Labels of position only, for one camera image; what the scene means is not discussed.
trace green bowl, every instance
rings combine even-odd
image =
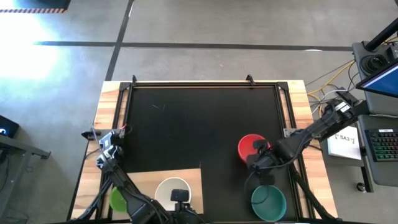
[[[112,189],[111,196],[109,197],[109,204],[111,204],[111,208],[117,212],[127,212],[126,200],[116,187]]]
[[[276,222],[280,220],[286,212],[286,198],[283,193],[275,186],[260,186],[251,195],[252,208],[254,213],[264,221]]]

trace keyboard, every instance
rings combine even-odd
[[[375,162],[398,161],[398,129],[365,130]]]

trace white bowl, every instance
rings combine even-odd
[[[170,200],[173,189],[189,191],[188,202],[191,202],[191,188],[185,180],[179,177],[165,179],[159,184],[159,186],[157,186],[155,199],[166,209],[166,211],[174,211],[175,204],[177,203]]]

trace monitor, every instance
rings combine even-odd
[[[19,128],[19,124],[0,115],[0,135],[13,138]]]
[[[398,59],[360,81],[356,88],[398,98]]]

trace red bowl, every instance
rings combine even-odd
[[[253,155],[257,153],[257,149],[253,147],[253,142],[257,140],[265,139],[261,135],[258,134],[248,134],[244,136],[238,144],[238,153],[239,157],[246,163],[246,158],[248,155]]]

